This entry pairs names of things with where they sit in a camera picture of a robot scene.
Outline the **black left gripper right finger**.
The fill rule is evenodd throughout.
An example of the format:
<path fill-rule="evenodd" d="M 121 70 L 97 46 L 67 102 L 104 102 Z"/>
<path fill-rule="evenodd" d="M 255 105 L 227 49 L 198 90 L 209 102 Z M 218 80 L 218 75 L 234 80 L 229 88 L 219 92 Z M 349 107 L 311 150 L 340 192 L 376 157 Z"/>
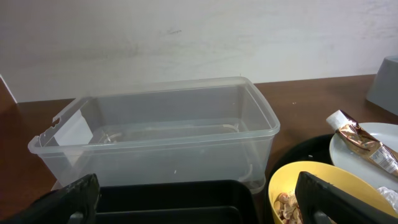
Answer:
<path fill-rule="evenodd" d="M 347 194 L 315 175 L 298 175 L 295 196 L 305 224 L 397 224 L 397 218 Z"/>

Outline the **pile of peanut shells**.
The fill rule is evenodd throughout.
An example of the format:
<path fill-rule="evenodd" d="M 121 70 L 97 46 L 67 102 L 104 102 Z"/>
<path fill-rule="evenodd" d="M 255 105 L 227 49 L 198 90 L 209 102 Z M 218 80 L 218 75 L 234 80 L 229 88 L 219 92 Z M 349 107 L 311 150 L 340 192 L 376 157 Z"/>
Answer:
<path fill-rule="evenodd" d="M 303 224 L 302 214 L 294 193 L 280 193 L 274 202 L 274 209 L 283 224 Z"/>

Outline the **yellow bowl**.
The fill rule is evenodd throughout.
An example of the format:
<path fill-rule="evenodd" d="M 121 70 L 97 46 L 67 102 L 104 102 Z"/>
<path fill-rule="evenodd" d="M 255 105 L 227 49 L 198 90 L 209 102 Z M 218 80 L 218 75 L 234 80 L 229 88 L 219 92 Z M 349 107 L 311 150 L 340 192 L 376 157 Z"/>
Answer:
<path fill-rule="evenodd" d="M 292 193 L 295 190 L 301 171 L 307 171 L 331 183 L 342 191 L 368 203 L 370 206 L 392 215 L 393 217 L 397 217 L 397 213 L 389 202 L 375 188 L 359 177 L 329 164 L 299 161 L 282 166 L 273 174 L 269 181 L 268 196 L 274 223 L 282 223 L 278 213 L 274 210 L 274 202 L 281 193 Z"/>

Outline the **white tissue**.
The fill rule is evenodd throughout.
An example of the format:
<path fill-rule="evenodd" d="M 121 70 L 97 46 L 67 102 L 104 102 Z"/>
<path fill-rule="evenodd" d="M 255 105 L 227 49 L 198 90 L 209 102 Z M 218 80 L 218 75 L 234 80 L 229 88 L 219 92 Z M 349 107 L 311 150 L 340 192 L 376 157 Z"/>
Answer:
<path fill-rule="evenodd" d="M 398 193 L 387 187 L 380 187 L 377 191 L 389 202 L 394 211 L 398 213 Z"/>

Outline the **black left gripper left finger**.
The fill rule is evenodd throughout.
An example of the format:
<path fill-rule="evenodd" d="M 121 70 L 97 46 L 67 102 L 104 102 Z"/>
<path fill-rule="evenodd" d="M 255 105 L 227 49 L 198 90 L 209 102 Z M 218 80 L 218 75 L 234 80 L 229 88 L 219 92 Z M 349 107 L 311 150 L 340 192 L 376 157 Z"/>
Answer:
<path fill-rule="evenodd" d="M 73 183 L 50 192 L 25 210 L 2 223 L 68 223 L 79 213 L 80 223 L 94 223 L 100 199 L 100 185 L 96 174 L 87 174 Z"/>

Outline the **gold foil snack wrapper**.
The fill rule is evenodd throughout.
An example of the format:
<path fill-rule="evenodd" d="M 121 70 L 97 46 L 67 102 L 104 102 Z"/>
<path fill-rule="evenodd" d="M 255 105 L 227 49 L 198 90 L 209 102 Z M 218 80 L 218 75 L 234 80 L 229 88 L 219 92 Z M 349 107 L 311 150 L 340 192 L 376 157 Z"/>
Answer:
<path fill-rule="evenodd" d="M 368 163 L 397 177 L 397 152 L 365 131 L 354 118 L 338 110 L 327 117 L 326 121 L 348 149 Z"/>

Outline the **grey round plate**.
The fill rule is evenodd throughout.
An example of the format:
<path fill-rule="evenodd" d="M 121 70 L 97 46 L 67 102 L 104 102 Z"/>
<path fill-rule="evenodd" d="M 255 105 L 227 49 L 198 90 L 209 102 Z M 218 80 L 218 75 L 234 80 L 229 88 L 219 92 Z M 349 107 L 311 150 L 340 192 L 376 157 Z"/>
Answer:
<path fill-rule="evenodd" d="M 364 130 L 397 152 L 397 125 L 387 123 L 360 123 Z M 373 186 L 397 191 L 397 178 L 368 163 L 352 152 L 343 140 L 334 134 L 330 141 L 330 157 L 334 166 L 348 171 Z"/>

